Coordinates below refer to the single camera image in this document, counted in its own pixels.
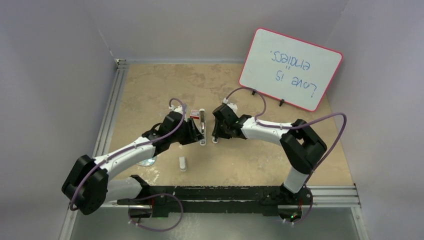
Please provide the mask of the red white staple box sleeve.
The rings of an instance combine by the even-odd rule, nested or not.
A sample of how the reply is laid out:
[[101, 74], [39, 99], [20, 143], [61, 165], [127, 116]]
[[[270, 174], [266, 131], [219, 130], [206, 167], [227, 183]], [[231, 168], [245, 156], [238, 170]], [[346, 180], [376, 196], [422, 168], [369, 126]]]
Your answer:
[[193, 118], [193, 119], [197, 119], [197, 120], [199, 120], [199, 119], [200, 119], [200, 117], [201, 117], [201, 113], [200, 113], [200, 111], [199, 111], [199, 110], [194, 110], [194, 109], [192, 109], [192, 110], [190, 111], [189, 117], [190, 117], [190, 118]]

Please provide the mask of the long white stapler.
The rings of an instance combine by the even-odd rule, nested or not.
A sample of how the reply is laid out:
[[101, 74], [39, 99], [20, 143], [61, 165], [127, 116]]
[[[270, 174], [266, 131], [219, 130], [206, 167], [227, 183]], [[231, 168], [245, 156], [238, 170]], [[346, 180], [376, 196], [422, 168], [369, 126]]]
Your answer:
[[201, 146], [206, 145], [206, 111], [204, 108], [199, 110], [199, 120], [200, 120], [200, 133], [202, 135], [202, 140], [199, 141]]

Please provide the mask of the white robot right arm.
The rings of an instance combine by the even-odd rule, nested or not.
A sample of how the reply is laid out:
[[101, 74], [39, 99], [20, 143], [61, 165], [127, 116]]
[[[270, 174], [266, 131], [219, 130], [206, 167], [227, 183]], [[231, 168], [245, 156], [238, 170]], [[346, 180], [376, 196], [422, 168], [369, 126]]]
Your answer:
[[300, 198], [301, 188], [328, 149], [310, 126], [293, 129], [305, 124], [304, 120], [283, 123], [277, 128], [265, 127], [258, 124], [251, 115], [237, 116], [234, 108], [225, 103], [212, 114], [215, 119], [212, 131], [214, 139], [261, 140], [281, 146], [291, 168], [280, 187], [280, 196], [288, 204]]

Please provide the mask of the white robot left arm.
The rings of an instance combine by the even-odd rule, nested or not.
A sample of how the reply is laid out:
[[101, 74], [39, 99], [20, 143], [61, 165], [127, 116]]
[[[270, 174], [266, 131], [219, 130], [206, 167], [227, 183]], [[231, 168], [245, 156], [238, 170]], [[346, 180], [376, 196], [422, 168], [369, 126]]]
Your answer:
[[97, 157], [80, 156], [66, 177], [61, 191], [69, 198], [69, 209], [92, 214], [107, 198], [109, 181], [129, 167], [151, 159], [171, 144], [188, 145], [204, 139], [194, 119], [170, 111], [160, 123], [128, 145]]

